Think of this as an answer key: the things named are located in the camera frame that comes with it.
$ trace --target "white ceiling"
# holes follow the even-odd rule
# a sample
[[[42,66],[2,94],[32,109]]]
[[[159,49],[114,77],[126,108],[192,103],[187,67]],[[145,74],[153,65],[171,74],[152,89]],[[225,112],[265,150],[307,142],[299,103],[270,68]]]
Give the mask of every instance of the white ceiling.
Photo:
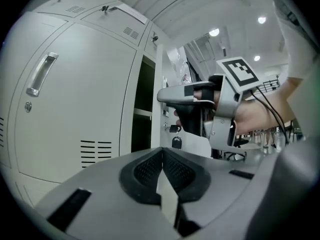
[[[32,0],[25,10],[33,10],[46,1]],[[284,41],[272,0],[120,1],[152,20],[177,47],[196,39],[205,62],[199,60],[194,67],[199,66],[204,73],[214,73],[214,58],[223,58],[219,43],[226,47],[228,57],[243,56],[260,73],[279,71],[283,68],[279,65],[287,63],[288,54],[285,48],[281,49]],[[267,17],[264,24],[257,22],[261,15]],[[208,38],[208,32],[215,28],[220,29],[219,36]],[[258,62],[253,61],[256,54],[261,56]]]

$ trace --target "open locker compartment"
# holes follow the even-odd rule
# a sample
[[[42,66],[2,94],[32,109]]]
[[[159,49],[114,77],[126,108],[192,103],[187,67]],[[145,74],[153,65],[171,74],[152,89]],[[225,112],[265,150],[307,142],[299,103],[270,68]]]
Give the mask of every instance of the open locker compartment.
[[[143,56],[135,93],[131,152],[151,147],[152,108],[156,64]]]

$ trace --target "locker handle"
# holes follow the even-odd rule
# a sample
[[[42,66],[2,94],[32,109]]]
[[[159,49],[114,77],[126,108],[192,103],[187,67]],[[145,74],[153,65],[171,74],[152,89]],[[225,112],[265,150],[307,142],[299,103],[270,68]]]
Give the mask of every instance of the locker handle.
[[[41,61],[39,62],[38,66],[36,67],[31,82],[32,84],[26,89],[26,93],[38,97],[41,87],[46,79],[49,70],[51,69],[52,65],[58,58],[58,54],[49,52],[46,54]]]

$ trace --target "white sleeve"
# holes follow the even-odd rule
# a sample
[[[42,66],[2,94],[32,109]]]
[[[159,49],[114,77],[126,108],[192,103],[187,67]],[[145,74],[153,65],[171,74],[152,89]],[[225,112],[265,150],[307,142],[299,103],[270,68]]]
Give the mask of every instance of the white sleeve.
[[[289,54],[288,77],[303,79],[309,72],[317,52],[293,23],[282,18],[278,18],[278,22]]]

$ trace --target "black cable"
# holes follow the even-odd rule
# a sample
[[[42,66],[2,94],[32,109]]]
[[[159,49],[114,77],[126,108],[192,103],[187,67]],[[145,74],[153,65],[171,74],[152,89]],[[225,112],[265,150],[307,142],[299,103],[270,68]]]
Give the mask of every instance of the black cable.
[[[276,111],[275,108],[271,105],[271,103],[269,102],[269,100],[267,99],[267,97],[263,94],[263,92],[260,90],[260,88],[257,87],[257,89],[259,90],[259,92],[261,93],[261,95],[264,97],[264,99],[266,100],[266,102],[269,104],[270,108],[272,108],[273,111],[278,115],[278,117],[279,117],[280,120],[281,120],[283,129],[286,130],[286,126],[285,126],[284,120],[282,119],[281,115],[280,115],[280,114],[278,113],[278,111]]]
[[[256,99],[257,101],[259,101],[262,105],[264,105],[264,106],[272,113],[272,115],[274,116],[274,118],[275,118],[276,122],[278,123],[279,127],[281,127],[281,130],[282,130],[282,132],[283,132],[283,134],[284,134],[285,144],[286,144],[286,145],[289,144],[289,142],[288,142],[288,137],[287,137],[287,135],[286,135],[285,129],[284,129],[284,127],[280,124],[279,119],[278,119],[278,117],[276,116],[276,113],[275,113],[265,102],[263,102],[261,99],[257,98],[257,97],[254,95],[254,93],[252,92],[252,90],[251,90],[250,92],[251,92],[252,96],[255,97],[255,99]]]

